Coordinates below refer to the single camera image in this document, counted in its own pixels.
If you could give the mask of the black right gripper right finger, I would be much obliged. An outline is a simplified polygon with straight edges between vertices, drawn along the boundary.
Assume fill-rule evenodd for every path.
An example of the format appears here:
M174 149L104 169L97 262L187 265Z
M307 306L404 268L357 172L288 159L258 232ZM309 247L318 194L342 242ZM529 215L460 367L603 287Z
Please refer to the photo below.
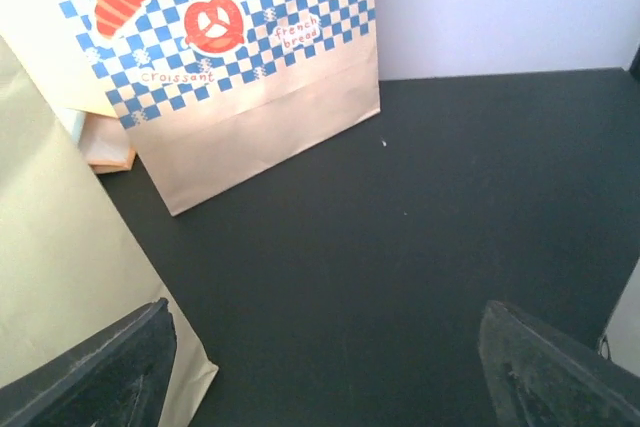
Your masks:
M639 378L515 305L489 301L478 351L499 426L637 426Z

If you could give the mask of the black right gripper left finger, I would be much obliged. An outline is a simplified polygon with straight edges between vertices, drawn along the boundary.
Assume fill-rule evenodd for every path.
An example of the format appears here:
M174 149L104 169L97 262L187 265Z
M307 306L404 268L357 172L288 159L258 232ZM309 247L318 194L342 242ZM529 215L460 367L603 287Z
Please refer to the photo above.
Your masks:
M177 351L161 298L1 388L3 426L157 426Z

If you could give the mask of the beige kraft paper bag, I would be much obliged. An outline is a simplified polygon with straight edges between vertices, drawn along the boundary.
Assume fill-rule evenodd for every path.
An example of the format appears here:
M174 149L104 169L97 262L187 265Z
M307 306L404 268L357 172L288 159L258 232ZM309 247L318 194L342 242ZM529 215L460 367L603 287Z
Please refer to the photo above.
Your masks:
M10 47L1 49L1 382L170 297Z

